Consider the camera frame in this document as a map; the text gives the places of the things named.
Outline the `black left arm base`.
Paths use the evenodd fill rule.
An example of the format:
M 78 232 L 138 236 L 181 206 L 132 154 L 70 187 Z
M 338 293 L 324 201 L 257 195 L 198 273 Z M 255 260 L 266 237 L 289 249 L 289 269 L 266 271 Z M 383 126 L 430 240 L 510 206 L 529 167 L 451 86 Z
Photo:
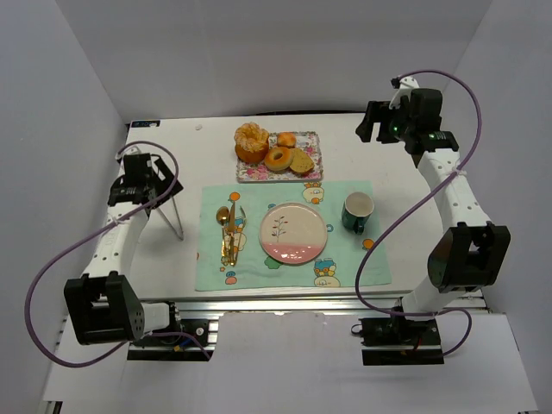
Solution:
M 214 353 L 218 316 L 194 313 L 170 303 L 170 323 L 129 345 L 128 361 L 206 362 Z

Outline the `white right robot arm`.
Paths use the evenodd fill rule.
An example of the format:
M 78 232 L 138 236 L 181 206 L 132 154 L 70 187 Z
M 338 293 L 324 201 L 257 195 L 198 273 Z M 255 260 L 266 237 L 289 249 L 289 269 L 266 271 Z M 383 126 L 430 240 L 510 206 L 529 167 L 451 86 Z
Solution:
M 443 235 L 429 255 L 427 275 L 403 296 L 394 312 L 410 320 L 429 320 L 459 296 L 493 285 L 511 241 L 504 225 L 482 210 L 463 174 L 459 145 L 441 128 L 442 93 L 416 88 L 390 102 L 371 101 L 356 134 L 371 139 L 379 125 L 381 143 L 403 142 L 436 203 Z

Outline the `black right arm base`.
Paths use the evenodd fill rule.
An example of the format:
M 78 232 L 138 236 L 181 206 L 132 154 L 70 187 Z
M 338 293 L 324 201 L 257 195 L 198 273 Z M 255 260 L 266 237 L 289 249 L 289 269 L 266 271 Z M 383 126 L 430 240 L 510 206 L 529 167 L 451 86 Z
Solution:
M 436 317 L 364 317 L 350 333 L 361 340 L 366 367 L 442 365 L 444 356 Z

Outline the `orange bundt bread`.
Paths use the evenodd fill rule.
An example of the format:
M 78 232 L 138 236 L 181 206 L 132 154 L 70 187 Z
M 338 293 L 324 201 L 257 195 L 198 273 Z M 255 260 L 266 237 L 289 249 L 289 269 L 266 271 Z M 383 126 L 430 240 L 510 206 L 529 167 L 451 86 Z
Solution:
M 258 164 L 269 151 L 269 133 L 255 122 L 241 125 L 234 135 L 235 153 L 239 160 Z

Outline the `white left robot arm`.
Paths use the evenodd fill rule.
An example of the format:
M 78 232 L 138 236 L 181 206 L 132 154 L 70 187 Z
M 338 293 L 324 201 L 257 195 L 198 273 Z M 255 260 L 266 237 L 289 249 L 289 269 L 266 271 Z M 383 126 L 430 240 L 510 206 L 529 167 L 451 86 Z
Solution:
M 157 154 L 132 147 L 110 187 L 106 224 L 83 274 L 69 279 L 64 297 L 82 345 L 135 342 L 152 331 L 177 328 L 175 304 L 140 301 L 129 272 L 151 212 L 183 190 Z

